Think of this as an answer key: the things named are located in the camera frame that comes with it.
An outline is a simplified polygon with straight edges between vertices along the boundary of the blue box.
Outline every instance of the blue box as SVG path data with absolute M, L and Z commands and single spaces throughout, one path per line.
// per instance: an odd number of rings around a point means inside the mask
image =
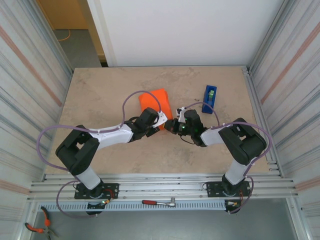
M 213 98 L 209 99 L 209 93 L 210 91 L 214 91 Z M 216 94 L 217 94 L 217 87 L 216 86 L 210 86 L 207 85 L 204 92 L 203 102 L 206 104 L 209 104 L 212 108 L 214 108 L 215 100 L 216 100 Z M 206 114 L 212 114 L 213 111 L 208 107 L 207 105 L 202 104 L 202 112 Z

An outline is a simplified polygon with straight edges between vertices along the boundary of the corrugated metal wall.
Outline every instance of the corrugated metal wall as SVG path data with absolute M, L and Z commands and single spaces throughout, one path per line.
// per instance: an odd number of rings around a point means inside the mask
M 320 1 L 295 1 L 252 70 L 286 177 L 320 239 Z
M 0 4 L 0 239 L 16 234 L 32 181 L 44 165 L 39 132 L 60 118 L 72 70 L 33 1 Z M 41 141 L 49 151 L 53 133 Z

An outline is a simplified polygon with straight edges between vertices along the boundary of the marble-pattern surface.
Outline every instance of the marble-pattern surface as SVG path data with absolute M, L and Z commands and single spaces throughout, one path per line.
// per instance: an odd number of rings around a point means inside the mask
M 122 119 L 122 103 L 134 91 L 165 88 L 171 109 L 202 101 L 206 85 L 217 86 L 214 109 L 220 122 L 242 117 L 256 123 L 245 79 L 240 67 L 119 67 L 76 68 L 64 104 L 60 124 L 86 128 L 115 126 Z M 214 115 L 195 109 L 207 127 L 216 126 Z M 126 120 L 141 113 L 138 95 L 125 107 Z M 55 150 L 69 134 L 58 129 L 49 161 L 62 166 Z M 224 144 L 198 147 L 180 140 L 166 130 L 128 144 L 116 144 L 99 150 L 91 163 L 97 173 L 224 173 L 232 156 Z M 251 169 L 267 172 L 261 159 Z M 46 173 L 63 173 L 47 167 Z

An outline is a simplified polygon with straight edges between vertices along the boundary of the white enclosure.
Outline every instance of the white enclosure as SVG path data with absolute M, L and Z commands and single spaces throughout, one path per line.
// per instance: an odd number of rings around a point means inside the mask
M 248 65 L 283 0 L 88 0 L 108 65 Z

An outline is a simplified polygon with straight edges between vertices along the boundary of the table surface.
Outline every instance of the table surface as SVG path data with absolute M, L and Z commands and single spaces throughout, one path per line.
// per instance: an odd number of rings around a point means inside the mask
M 115 126 L 121 122 L 122 104 L 128 95 L 138 90 L 161 88 L 167 91 L 175 116 L 175 109 L 202 101 L 206 85 L 217 87 L 214 109 L 221 123 L 239 117 L 256 123 L 242 69 L 216 66 L 76 68 L 59 123 L 92 129 Z M 214 115 L 202 113 L 201 108 L 201 104 L 194 106 L 204 126 L 216 126 Z M 125 106 L 126 120 L 140 113 L 138 95 L 135 95 Z M 55 150 L 69 133 L 69 129 L 56 131 L 48 157 L 50 163 L 63 166 Z M 100 174 L 225 173 L 232 159 L 224 144 L 198 147 L 162 130 L 149 138 L 99 150 L 91 166 Z M 256 173 L 268 170 L 265 158 L 251 169 Z M 65 172 L 47 167 L 46 173 Z

